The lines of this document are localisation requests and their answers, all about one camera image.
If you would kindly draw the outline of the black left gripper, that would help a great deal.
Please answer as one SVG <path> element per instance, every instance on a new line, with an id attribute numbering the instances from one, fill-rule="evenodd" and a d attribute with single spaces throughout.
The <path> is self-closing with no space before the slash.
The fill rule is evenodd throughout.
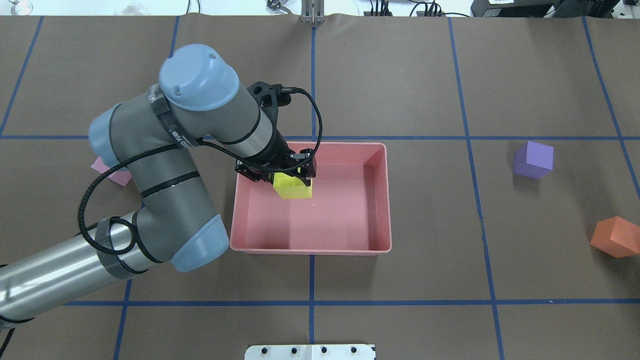
<path id="1" fill-rule="evenodd" d="M 310 185 L 316 177 L 315 154 L 319 149 L 319 142 L 314 148 L 305 148 L 299 153 L 291 150 L 285 138 L 279 131 L 270 137 L 265 149 L 257 155 L 236 161 L 236 173 L 252 182 L 268 182 L 273 184 L 277 174 L 284 174 Z"/>

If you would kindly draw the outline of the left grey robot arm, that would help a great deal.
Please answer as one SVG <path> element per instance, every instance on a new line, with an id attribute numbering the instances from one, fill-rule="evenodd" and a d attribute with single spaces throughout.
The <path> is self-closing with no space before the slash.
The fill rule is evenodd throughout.
<path id="1" fill-rule="evenodd" d="M 244 87 L 207 45 L 175 50 L 162 64 L 158 83 L 91 123 L 90 146 L 109 169 L 80 199 L 78 234 L 1 268 L 2 330 L 154 265 L 169 262 L 189 272 L 220 257 L 230 241 L 192 148 L 210 147 L 234 158 L 236 172 L 252 182 L 270 182 L 281 173 L 309 186 L 320 145 L 296 153 L 277 128 L 278 109 L 293 94 L 306 96 L 319 111 L 302 88 L 265 82 Z M 132 176 L 144 206 L 88 224 L 91 195 L 122 169 Z"/>

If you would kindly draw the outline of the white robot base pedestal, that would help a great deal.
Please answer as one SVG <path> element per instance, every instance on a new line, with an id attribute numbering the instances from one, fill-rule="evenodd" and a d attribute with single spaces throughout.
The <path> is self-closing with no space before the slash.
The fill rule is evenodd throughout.
<path id="1" fill-rule="evenodd" d="M 245 360 L 376 360 L 372 344 L 278 344 L 252 345 Z"/>

